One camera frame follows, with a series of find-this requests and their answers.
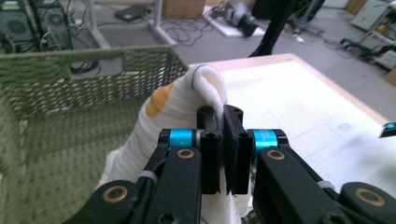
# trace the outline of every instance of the wicker basket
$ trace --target wicker basket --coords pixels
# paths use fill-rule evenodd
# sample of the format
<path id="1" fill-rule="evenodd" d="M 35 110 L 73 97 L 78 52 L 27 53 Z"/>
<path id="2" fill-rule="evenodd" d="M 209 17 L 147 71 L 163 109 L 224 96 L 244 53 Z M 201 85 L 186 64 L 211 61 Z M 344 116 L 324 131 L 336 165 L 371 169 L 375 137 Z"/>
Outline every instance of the wicker basket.
<path id="1" fill-rule="evenodd" d="M 113 59 L 122 72 L 71 76 L 71 63 Z M 170 47 L 0 57 L 0 223 L 60 223 L 76 213 L 145 99 L 187 69 Z"/>

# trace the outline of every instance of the box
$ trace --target box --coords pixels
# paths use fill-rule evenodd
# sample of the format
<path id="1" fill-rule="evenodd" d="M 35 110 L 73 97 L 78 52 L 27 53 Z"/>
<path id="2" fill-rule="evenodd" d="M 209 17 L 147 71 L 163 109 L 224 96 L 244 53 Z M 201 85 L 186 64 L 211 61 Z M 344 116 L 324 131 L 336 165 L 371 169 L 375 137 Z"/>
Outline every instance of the box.
<path id="1" fill-rule="evenodd" d="M 122 68 L 71 73 L 71 63 L 101 61 Z M 128 139 L 141 105 L 187 69 L 167 46 L 1 55 L 0 223 L 73 216 L 98 184 L 107 152 Z"/>
<path id="2" fill-rule="evenodd" d="M 396 86 L 396 68 L 393 68 L 386 76 L 385 79 Z"/>
<path id="3" fill-rule="evenodd" d="M 207 6 L 211 6 L 211 7 L 216 7 L 218 6 L 223 0 L 206 0 L 205 4 Z M 256 3 L 256 0 L 239 0 L 238 2 L 243 2 L 245 4 L 247 4 L 247 8 L 252 9 L 254 4 Z"/>
<path id="4" fill-rule="evenodd" d="M 350 0 L 346 6 L 346 11 L 356 15 L 361 8 L 366 4 L 367 0 Z"/>
<path id="5" fill-rule="evenodd" d="M 163 0 L 165 18 L 201 18 L 204 13 L 205 0 Z"/>
<path id="6" fill-rule="evenodd" d="M 396 52 L 393 50 L 388 50 L 386 53 L 381 55 L 381 57 L 374 58 L 376 63 L 379 63 L 388 69 L 393 69 L 396 67 Z"/>

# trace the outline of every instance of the gray floor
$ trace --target gray floor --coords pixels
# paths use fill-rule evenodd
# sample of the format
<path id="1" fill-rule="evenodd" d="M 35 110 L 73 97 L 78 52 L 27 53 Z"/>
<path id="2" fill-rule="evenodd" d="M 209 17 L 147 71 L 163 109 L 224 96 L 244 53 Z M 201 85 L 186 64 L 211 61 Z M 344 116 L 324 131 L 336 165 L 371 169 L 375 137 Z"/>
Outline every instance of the gray floor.
<path id="1" fill-rule="evenodd" d="M 137 24 L 125 24 L 114 19 L 113 7 L 97 7 L 99 28 L 112 47 L 140 46 L 161 44 L 161 40 L 156 37 L 147 27 L 147 19 Z M 325 30 L 322 38 L 310 34 L 302 34 L 304 42 L 299 42 L 292 36 L 292 33 L 285 27 L 282 35 L 276 42 L 274 54 L 294 53 L 310 63 L 326 77 L 330 78 L 345 90 L 349 91 L 368 106 L 376 110 L 389 120 L 396 121 L 396 86 L 388 83 L 384 77 L 388 71 L 372 64 L 362 62 L 353 58 L 346 51 L 336 49 L 335 45 L 327 44 L 323 39 L 338 42 L 344 37 L 359 38 L 363 32 L 351 26 L 348 20 L 352 15 L 344 10 L 326 8 L 320 10 L 318 15 L 311 21 L 312 24 Z M 172 27 L 175 20 L 164 20 L 163 27 Z M 246 58 L 262 40 L 261 37 L 250 38 L 224 38 L 218 31 L 207 31 L 211 27 L 205 26 L 204 21 L 198 21 L 193 25 L 192 21 L 177 21 L 178 24 L 184 22 L 187 27 L 197 26 L 198 31 L 188 32 L 190 41 L 185 44 L 192 44 L 192 40 L 197 39 L 192 46 L 178 45 L 175 50 L 187 63 L 205 63 L 212 61 L 230 60 Z M 266 27 L 267 22 L 262 22 L 262 27 Z M 187 40 L 187 36 L 177 30 L 168 31 L 173 37 Z M 75 39 L 75 47 L 94 47 L 87 31 L 81 30 L 78 38 Z"/>

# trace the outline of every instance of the equipment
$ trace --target equipment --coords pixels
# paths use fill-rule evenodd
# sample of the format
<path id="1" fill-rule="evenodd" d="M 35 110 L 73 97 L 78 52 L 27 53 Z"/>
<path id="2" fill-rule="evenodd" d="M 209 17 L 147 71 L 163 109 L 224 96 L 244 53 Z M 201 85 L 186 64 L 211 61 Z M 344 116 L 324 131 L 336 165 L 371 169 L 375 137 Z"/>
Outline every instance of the equipment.
<path id="1" fill-rule="evenodd" d="M 337 194 L 281 130 L 245 130 L 243 111 L 231 105 L 224 106 L 223 133 L 214 117 L 203 106 L 198 130 L 162 130 L 135 184 L 103 185 L 65 223 L 199 223 L 201 193 L 219 189 L 221 153 L 227 193 L 246 194 L 257 164 L 253 205 L 260 223 L 396 223 L 396 199 L 360 182 Z"/>
<path id="2" fill-rule="evenodd" d="M 6 1 L 0 6 L 0 34 L 6 53 L 37 51 L 28 15 L 18 1 Z"/>
<path id="3" fill-rule="evenodd" d="M 131 22 L 141 19 L 148 13 L 150 13 L 150 10 L 145 7 L 132 6 L 120 11 L 116 11 L 114 16 L 122 21 Z"/>
<path id="4" fill-rule="evenodd" d="M 72 49 L 64 8 L 57 0 L 38 0 L 32 2 L 36 21 L 40 27 L 43 51 Z"/>
<path id="5" fill-rule="evenodd" d="M 233 0 L 221 2 L 217 7 L 211 10 L 210 17 L 213 19 L 224 18 L 231 26 L 242 31 L 244 36 L 252 36 L 258 25 L 254 22 L 254 17 L 248 12 L 245 3 L 235 2 Z"/>

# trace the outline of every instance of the table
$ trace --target table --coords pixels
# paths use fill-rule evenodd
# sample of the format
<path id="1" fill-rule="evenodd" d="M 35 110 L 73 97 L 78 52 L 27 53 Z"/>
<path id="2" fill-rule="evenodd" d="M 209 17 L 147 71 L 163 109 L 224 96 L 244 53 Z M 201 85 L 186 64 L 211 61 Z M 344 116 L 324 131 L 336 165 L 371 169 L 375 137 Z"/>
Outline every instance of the table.
<path id="1" fill-rule="evenodd" d="M 389 122 L 292 54 L 207 63 L 224 76 L 246 129 L 282 129 L 291 147 L 336 191 L 346 182 L 396 197 L 396 137 Z"/>
<path id="2" fill-rule="evenodd" d="M 87 5 L 88 12 L 90 15 L 90 24 L 88 25 L 89 31 L 92 37 L 95 39 L 96 43 L 99 45 L 101 49 L 109 49 L 110 45 L 107 43 L 106 39 L 100 33 L 97 28 L 96 23 L 96 15 L 94 10 L 94 2 L 95 0 L 84 0 Z M 148 25 L 151 30 L 166 44 L 176 46 L 177 42 L 172 39 L 165 30 L 160 26 L 161 25 L 161 13 L 163 8 L 163 0 L 140 0 L 140 2 L 154 2 L 155 3 L 155 17 L 153 21 L 148 21 Z"/>

